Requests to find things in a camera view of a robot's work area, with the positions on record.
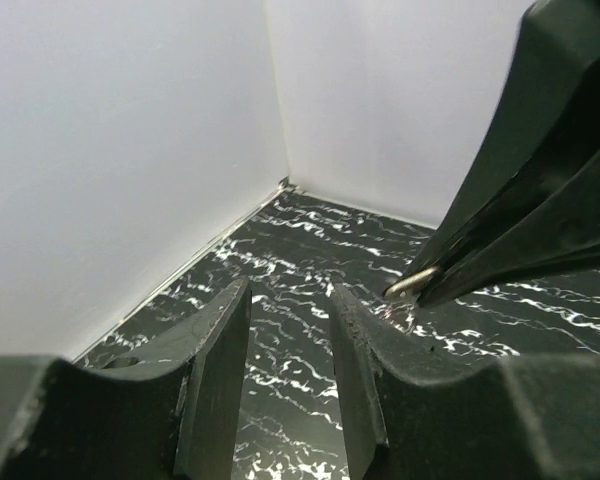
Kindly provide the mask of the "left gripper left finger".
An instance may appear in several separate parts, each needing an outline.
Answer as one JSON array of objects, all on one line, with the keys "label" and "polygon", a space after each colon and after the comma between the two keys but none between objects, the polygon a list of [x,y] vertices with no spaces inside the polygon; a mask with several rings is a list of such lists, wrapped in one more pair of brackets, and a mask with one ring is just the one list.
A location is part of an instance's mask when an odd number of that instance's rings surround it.
[{"label": "left gripper left finger", "polygon": [[103,373],[134,387],[147,446],[165,450],[169,479],[228,479],[249,341],[252,292],[241,278]]}]

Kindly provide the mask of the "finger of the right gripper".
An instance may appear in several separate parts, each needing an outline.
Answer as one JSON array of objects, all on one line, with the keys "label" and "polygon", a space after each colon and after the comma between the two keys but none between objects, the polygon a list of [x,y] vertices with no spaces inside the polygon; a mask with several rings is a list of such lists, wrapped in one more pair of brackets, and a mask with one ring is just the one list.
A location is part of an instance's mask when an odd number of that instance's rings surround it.
[{"label": "finger of the right gripper", "polygon": [[432,307],[493,284],[596,268],[600,268],[600,150],[500,239],[432,281],[418,304]]},{"label": "finger of the right gripper", "polygon": [[600,61],[600,1],[538,1],[520,22],[491,124],[439,228],[408,267],[439,265],[446,241],[511,179],[557,125]]}]

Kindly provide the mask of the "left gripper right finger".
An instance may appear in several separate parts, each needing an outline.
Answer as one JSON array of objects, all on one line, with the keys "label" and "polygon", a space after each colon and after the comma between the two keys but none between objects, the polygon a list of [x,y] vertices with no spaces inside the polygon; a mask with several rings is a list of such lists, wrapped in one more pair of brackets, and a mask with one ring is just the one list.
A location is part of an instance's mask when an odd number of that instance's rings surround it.
[{"label": "left gripper right finger", "polygon": [[513,479],[520,432],[497,365],[475,369],[330,296],[330,339],[354,479]]}]

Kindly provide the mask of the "red keyring with keys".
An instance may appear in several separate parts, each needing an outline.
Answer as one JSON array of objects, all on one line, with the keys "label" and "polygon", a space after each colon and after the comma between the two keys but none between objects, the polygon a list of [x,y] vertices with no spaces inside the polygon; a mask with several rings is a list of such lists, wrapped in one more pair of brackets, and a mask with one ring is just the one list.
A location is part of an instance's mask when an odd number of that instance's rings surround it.
[{"label": "red keyring with keys", "polygon": [[431,266],[389,285],[382,297],[389,302],[412,302],[440,272],[437,266]]}]

